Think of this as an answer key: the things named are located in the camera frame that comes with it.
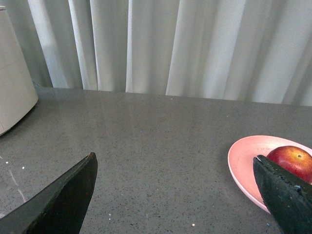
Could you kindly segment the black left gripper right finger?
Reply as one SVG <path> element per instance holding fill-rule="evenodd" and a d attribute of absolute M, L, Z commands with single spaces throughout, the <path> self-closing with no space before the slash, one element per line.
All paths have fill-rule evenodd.
<path fill-rule="evenodd" d="M 263 202 L 284 234 L 312 232 L 312 186 L 263 155 L 253 158 Z"/>

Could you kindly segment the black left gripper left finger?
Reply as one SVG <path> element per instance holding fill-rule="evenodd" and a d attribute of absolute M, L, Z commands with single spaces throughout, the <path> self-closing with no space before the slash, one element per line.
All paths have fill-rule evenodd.
<path fill-rule="evenodd" d="M 91 152 L 37 195 L 0 220 L 2 234 L 78 234 L 97 178 Z"/>

